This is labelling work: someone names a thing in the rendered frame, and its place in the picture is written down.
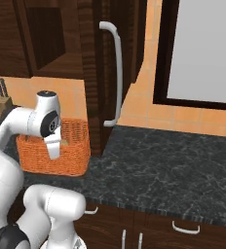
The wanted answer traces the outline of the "dark wood drawer front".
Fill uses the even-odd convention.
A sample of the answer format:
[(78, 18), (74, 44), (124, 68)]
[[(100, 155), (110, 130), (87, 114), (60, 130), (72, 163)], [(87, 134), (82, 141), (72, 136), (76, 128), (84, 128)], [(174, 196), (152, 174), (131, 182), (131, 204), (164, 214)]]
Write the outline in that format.
[(88, 202), (87, 211), (94, 214), (85, 214), (75, 222), (76, 227), (106, 231), (131, 231), (133, 227), (133, 212), (124, 208)]
[[(186, 230), (201, 231), (197, 235), (175, 231), (171, 222)], [(134, 212), (133, 229), (161, 232), (166, 237), (168, 249), (226, 249), (226, 228), (186, 221), (158, 214)]]

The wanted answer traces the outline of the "dark wood wall cabinet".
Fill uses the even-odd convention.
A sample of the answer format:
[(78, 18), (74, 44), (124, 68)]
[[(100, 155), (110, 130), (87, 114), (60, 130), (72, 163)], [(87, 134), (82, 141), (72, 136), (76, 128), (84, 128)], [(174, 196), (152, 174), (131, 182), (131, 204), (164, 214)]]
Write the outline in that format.
[(77, 0), (0, 0), (0, 76), (82, 79)]

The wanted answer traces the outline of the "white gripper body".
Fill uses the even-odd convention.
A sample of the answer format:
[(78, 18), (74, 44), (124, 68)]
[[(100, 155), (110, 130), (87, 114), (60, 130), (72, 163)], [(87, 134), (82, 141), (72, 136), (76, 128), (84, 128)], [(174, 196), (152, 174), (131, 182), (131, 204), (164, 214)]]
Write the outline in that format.
[(54, 134), (44, 139), (48, 154), (51, 160), (58, 159), (60, 156), (61, 128), (58, 126)]

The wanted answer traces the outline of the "dark framed window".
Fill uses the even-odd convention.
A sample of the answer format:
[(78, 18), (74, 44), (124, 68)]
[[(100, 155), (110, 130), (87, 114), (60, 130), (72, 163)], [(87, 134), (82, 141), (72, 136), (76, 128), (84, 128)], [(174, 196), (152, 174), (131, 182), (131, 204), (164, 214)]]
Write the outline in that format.
[(226, 0), (163, 0), (153, 102), (226, 110)]

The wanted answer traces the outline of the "dark wood base cabinet door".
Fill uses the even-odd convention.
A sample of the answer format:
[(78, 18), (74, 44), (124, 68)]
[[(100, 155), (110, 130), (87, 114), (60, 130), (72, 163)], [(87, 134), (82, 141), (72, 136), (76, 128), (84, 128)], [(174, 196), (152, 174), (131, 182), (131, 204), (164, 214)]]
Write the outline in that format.
[[(121, 249), (123, 231), (101, 231), (76, 226), (75, 229), (88, 249)], [(132, 230), (126, 234), (126, 249), (132, 249)]]
[(138, 237), (143, 233), (142, 249), (168, 249), (166, 237), (161, 232), (134, 229), (132, 234), (132, 249), (138, 247)]

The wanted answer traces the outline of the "dark wood tall cabinet door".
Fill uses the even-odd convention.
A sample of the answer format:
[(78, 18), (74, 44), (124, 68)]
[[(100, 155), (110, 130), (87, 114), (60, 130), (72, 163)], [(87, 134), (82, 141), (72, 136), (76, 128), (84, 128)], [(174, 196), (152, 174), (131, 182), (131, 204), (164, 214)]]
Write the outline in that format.
[[(138, 77), (143, 58), (147, 0), (102, 0), (102, 19), (117, 27), (123, 56), (123, 98)], [(117, 63), (113, 35), (103, 31), (105, 104), (102, 120), (113, 120), (116, 110)]]

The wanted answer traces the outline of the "orange woven basket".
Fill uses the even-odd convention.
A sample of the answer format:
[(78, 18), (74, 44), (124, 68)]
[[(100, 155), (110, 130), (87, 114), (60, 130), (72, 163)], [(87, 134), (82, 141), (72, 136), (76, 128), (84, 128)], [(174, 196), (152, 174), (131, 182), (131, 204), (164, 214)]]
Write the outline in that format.
[(83, 120), (63, 119), (61, 125), (60, 156), (51, 160), (42, 138), (17, 137), (19, 162), (24, 171), (31, 173), (82, 176), (90, 160), (88, 123)]

